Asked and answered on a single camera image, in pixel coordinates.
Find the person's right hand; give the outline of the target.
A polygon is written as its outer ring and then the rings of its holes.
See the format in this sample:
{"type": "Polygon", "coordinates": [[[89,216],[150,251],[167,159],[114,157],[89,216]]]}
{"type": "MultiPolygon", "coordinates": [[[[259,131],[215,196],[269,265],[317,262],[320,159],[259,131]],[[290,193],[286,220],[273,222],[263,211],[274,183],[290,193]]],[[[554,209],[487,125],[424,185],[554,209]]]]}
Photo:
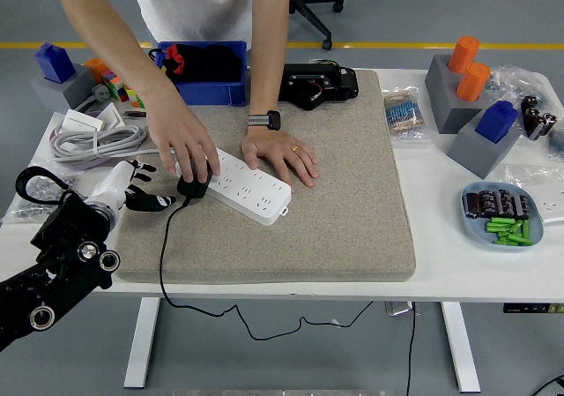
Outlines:
{"type": "Polygon", "coordinates": [[[184,180],[207,180],[208,168],[218,176],[217,148],[208,131],[179,95],[152,95],[144,98],[152,141],[159,150],[163,166],[176,174],[176,163],[184,180]]]}

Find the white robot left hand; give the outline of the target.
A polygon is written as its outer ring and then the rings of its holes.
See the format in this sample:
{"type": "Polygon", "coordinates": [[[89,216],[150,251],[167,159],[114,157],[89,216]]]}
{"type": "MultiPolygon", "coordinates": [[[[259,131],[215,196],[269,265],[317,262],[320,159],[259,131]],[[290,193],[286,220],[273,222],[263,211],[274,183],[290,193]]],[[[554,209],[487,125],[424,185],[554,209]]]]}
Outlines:
{"type": "Polygon", "coordinates": [[[140,161],[120,161],[108,175],[98,183],[85,202],[93,207],[105,208],[114,216],[125,205],[136,212],[162,212],[176,202],[174,196],[158,196],[146,193],[131,181],[137,178],[150,182],[151,177],[139,170],[153,173],[156,168],[140,161]]]}

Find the person's left hand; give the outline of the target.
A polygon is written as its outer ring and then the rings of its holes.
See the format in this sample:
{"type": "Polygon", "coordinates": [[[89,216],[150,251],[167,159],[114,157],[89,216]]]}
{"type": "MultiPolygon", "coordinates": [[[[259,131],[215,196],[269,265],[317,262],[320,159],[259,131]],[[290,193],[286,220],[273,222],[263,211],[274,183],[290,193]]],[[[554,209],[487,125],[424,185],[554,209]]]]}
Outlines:
{"type": "Polygon", "coordinates": [[[266,126],[249,126],[241,143],[241,151],[251,169],[259,167],[260,159],[267,160],[278,178],[287,183],[292,191],[295,191],[295,184],[290,170],[306,187],[315,187],[315,179],[319,177],[316,168],[318,159],[305,143],[285,131],[270,130],[266,126]]]}

